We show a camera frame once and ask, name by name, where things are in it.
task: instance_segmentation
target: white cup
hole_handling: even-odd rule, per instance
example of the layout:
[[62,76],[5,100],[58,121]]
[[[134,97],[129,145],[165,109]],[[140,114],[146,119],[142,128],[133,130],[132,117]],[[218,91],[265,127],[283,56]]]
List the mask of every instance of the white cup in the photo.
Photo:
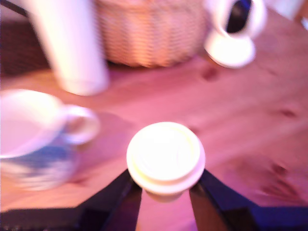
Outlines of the white cup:
[[205,168],[205,151],[184,125],[160,122],[132,138],[127,166],[134,181],[153,199],[170,202],[197,183]]
[[[78,130],[66,129],[75,117]],[[1,169],[23,188],[45,190],[67,181],[77,166],[71,146],[98,133],[100,122],[88,108],[64,105],[33,90],[1,93]]]
[[109,76],[91,0],[23,0],[60,86],[76,95],[107,89]]

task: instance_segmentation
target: round white lid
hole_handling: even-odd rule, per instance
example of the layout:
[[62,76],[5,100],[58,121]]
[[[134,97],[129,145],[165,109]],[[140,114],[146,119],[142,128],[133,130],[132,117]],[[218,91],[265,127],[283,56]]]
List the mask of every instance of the round white lid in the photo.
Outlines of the round white lid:
[[141,129],[127,150],[128,170],[144,189],[158,194],[183,191],[199,180],[205,154],[187,127],[161,122]]

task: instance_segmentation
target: cup handle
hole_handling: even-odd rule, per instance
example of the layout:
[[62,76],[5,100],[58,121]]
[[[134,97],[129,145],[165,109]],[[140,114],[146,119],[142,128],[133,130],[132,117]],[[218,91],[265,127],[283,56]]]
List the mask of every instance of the cup handle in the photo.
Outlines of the cup handle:
[[64,139],[69,144],[79,145],[92,140],[100,130],[100,121],[98,117],[89,108],[76,105],[67,105],[66,113],[68,123],[76,118],[83,118],[83,123],[77,131],[64,132]]

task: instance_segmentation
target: woven basket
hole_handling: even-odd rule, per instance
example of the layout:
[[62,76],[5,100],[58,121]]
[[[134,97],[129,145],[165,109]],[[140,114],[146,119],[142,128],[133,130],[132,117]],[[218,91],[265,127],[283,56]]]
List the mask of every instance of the woven basket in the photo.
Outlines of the woven basket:
[[105,56],[130,66],[192,57],[205,35],[203,0],[95,0]]

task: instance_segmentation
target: wood grain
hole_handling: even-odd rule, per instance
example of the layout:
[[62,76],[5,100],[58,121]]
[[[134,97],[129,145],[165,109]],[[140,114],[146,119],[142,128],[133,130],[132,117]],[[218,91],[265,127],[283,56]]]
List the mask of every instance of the wood grain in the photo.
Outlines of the wood grain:
[[[29,192],[1,177],[1,210],[78,205],[126,169],[130,139],[158,121],[191,128],[205,147],[206,168],[256,203],[307,205],[308,32],[270,12],[256,46],[255,61],[239,70],[203,56],[169,68],[111,64],[111,87],[90,97],[61,90],[51,70],[1,79],[2,90],[53,94],[91,108],[102,123],[95,140],[76,148],[82,164],[65,185]],[[277,186],[281,168],[287,174]],[[287,198],[290,193],[294,200]],[[170,204],[144,194],[137,230],[196,230],[188,192]]]

